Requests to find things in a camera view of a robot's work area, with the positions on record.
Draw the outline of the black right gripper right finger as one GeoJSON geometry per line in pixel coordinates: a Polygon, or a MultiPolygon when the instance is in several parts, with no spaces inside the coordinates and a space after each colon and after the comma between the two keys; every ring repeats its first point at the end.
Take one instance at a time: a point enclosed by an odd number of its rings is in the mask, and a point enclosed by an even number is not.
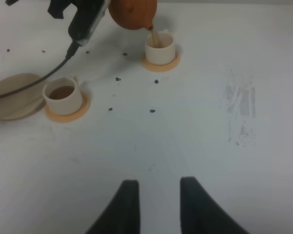
{"type": "Polygon", "coordinates": [[[180,221],[183,234],[246,234],[194,177],[180,180],[180,221]]]}

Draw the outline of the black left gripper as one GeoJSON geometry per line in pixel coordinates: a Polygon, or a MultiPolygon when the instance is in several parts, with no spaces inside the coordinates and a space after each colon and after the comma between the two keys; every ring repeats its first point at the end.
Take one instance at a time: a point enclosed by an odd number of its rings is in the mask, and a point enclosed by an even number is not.
{"type": "Polygon", "coordinates": [[[70,5],[75,5],[74,0],[50,0],[48,13],[55,19],[63,19],[64,10],[70,5]]]}

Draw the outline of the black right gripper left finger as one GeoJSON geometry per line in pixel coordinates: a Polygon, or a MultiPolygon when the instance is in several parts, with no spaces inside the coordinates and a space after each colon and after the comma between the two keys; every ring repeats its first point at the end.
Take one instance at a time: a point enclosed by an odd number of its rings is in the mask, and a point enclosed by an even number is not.
{"type": "Polygon", "coordinates": [[[124,180],[109,205],[87,230],[87,233],[138,234],[139,232],[139,182],[136,180],[124,180]]]}

